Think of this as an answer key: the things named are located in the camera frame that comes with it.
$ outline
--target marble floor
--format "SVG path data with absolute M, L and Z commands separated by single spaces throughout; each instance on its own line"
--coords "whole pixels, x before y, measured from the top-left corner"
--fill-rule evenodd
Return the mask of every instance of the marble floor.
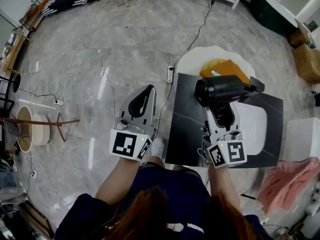
M 63 106 L 54 105 L 51 96 L 30 104 L 28 93 L 11 94 L 16 103 L 13 114 L 26 105 L 33 113 L 54 121 L 58 113 L 64 120 L 80 119 L 80 123 L 62 128 L 63 142 L 56 128 L 51 128 L 52 145 L 31 150 L 35 179 L 29 181 L 29 197 L 49 218 L 56 229 L 78 195 L 94 195 L 111 172 L 117 158 L 109 155 L 110 129 L 114 125 L 112 93 L 108 81 L 101 90 L 101 67 L 106 69 L 114 90 L 116 116 L 124 99 L 138 87 L 152 84 L 156 88 L 156 113 L 164 103 L 169 86 L 167 68 L 175 65 L 187 51 L 203 24 L 211 0 L 132 0 L 129 7 L 117 6 L 116 0 L 93 1 L 86 6 L 46 17 L 31 35 L 17 68 L 20 87 L 38 94 L 55 94 Z M 298 77 L 292 48 L 287 40 L 255 21 L 245 5 L 235 10 L 231 4 L 216 0 L 192 47 L 217 45 L 236 52 L 251 63 L 256 77 L 265 84 L 265 92 L 283 99 L 284 129 L 288 120 L 319 116 L 314 111 L 307 84 Z M 66 94 L 62 94 L 68 81 Z M 169 137 L 175 90 L 164 108 L 159 135 Z M 28 186 L 31 158 L 21 153 L 17 158 L 18 177 Z M 205 180 L 207 169 L 196 168 Z M 259 189 L 265 169 L 231 169 L 231 177 L 239 194 Z M 269 215 L 269 224 L 290 227 L 303 214 L 310 198 L 308 186 L 287 212 Z M 241 197 L 244 214 L 260 215 L 261 205 Z M 266 227 L 272 232 L 277 227 Z

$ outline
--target cardboard box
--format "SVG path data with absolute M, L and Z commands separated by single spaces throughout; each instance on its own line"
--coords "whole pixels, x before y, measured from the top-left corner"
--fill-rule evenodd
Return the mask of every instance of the cardboard box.
M 302 44 L 293 51 L 293 57 L 299 77 L 312 85 L 320 83 L 319 50 Z
M 311 48 L 316 48 L 315 41 L 308 29 L 299 21 L 296 22 L 298 24 L 298 28 L 288 37 L 290 45 L 293 48 L 298 48 L 302 44 L 310 44 Z

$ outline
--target sleeve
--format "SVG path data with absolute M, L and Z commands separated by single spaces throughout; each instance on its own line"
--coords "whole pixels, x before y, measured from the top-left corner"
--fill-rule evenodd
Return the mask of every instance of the sleeve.
M 77 240 L 110 220 L 114 209 L 89 194 L 80 195 L 55 232 L 55 240 Z
M 253 226 L 254 230 L 259 233 L 263 239 L 271 240 L 272 238 L 268 235 L 265 228 L 260 224 L 260 220 L 256 215 L 245 215 L 246 221 Z

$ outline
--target white sneaker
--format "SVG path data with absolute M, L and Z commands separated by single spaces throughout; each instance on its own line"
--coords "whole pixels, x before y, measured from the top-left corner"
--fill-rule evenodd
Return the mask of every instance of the white sneaker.
M 165 140 L 162 137 L 156 137 L 151 145 L 151 156 L 162 158 L 165 149 Z

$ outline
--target pink towel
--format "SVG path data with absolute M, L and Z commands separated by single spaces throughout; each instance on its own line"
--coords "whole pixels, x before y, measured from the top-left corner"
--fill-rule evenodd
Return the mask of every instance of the pink towel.
M 263 182 L 257 201 L 265 214 L 290 209 L 304 187 L 320 172 L 320 161 L 309 157 L 301 162 L 280 161 Z

